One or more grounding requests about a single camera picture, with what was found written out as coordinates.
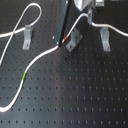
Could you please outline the grey metal gripper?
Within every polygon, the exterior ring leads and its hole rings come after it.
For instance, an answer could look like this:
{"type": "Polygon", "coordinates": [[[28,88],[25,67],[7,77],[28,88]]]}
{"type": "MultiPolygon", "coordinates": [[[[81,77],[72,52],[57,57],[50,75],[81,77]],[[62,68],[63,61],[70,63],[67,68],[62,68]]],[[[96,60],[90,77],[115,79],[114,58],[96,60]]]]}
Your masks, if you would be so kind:
{"type": "MultiPolygon", "coordinates": [[[[74,4],[79,10],[83,10],[92,2],[93,0],[74,0],[74,4]]],[[[71,3],[72,3],[72,0],[61,1],[58,21],[57,21],[56,30],[55,30],[55,39],[54,39],[55,43],[58,46],[62,45],[62,40],[64,37],[65,27],[67,24],[71,3]]]]}

